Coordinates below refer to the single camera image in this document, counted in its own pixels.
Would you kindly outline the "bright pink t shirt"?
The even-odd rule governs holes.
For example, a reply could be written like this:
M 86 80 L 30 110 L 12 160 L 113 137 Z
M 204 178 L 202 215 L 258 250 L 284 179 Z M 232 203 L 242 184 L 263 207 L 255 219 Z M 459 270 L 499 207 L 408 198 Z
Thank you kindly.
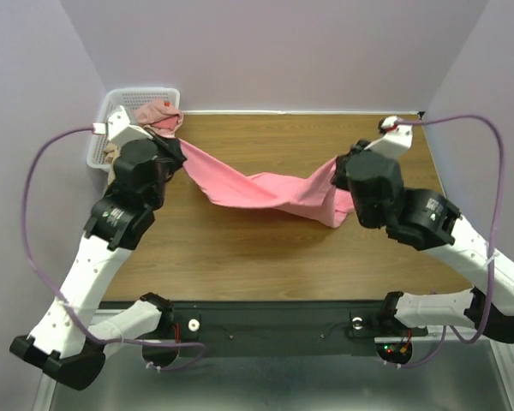
M 339 227 L 355 211 L 349 192 L 331 184 L 336 159 L 307 178 L 262 172 L 245 176 L 201 149 L 181 142 L 183 168 L 216 206 L 247 210 L 273 209 Z

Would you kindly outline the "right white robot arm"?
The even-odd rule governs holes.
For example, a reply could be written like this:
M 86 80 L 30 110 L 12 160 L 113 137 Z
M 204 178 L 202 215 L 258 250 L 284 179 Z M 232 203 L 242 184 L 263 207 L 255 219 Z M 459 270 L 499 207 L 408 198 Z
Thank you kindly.
M 335 160 L 332 185 L 350 193 L 358 221 L 367 229 L 425 253 L 472 285 L 451 294 L 390 292 L 377 313 L 387 334 L 429 325 L 477 329 L 501 343 L 514 343 L 514 262 L 487 242 L 442 194 L 407 188 L 399 162 L 368 149 L 365 140 Z

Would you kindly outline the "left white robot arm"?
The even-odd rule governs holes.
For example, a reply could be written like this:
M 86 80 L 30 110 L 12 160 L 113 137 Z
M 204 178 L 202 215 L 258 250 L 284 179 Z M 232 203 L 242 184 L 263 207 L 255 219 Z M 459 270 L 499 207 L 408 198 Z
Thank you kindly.
M 156 347 L 166 337 L 179 337 L 172 304 L 153 293 L 103 323 L 90 322 L 111 280 L 154 223 L 166 184 L 185 160 L 173 137 L 144 133 L 120 147 L 115 180 L 92 207 L 63 284 L 29 262 L 55 298 L 28 334 L 13 339 L 10 353 L 58 383 L 84 390 L 123 345 Z

